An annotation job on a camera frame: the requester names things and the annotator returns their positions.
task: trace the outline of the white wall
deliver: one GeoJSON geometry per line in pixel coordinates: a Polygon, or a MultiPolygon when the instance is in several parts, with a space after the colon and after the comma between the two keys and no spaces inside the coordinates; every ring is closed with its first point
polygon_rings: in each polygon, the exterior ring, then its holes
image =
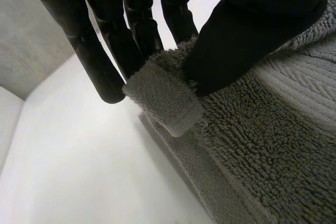
{"type": "Polygon", "coordinates": [[[23,100],[0,87],[0,176],[22,106],[23,100]]]}

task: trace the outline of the gray towel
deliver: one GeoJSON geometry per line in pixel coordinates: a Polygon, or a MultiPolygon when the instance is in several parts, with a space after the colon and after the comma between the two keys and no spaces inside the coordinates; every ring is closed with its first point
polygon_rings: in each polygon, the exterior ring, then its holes
{"type": "Polygon", "coordinates": [[[141,101],[214,222],[335,223],[335,3],[328,0],[314,26],[208,97],[195,100],[181,77],[194,40],[152,57],[148,64],[160,70],[144,68],[125,87],[141,101]],[[179,92],[182,103],[174,99],[179,92]],[[186,104],[198,103],[202,118],[180,116],[186,104]],[[180,137],[169,133],[171,122],[188,125],[175,125],[180,137]]]}

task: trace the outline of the white surface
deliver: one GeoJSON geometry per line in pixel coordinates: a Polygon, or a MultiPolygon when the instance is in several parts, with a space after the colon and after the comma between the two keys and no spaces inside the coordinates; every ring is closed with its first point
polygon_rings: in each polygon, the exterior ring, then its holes
{"type": "Polygon", "coordinates": [[[23,100],[0,87],[0,177],[23,100]]]}
{"type": "MultiPolygon", "coordinates": [[[[191,0],[198,29],[219,0],[191,0]]],[[[160,0],[154,18],[174,47],[160,0]]],[[[27,99],[0,181],[1,224],[204,224],[210,219],[125,99],[100,100],[72,57],[27,99]]]]}

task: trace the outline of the gray wall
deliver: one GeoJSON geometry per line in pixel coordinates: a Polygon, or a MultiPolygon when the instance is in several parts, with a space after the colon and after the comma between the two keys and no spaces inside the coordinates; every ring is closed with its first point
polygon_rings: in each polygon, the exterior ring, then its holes
{"type": "Polygon", "coordinates": [[[25,99],[72,54],[40,0],[0,0],[0,86],[25,99]]]}

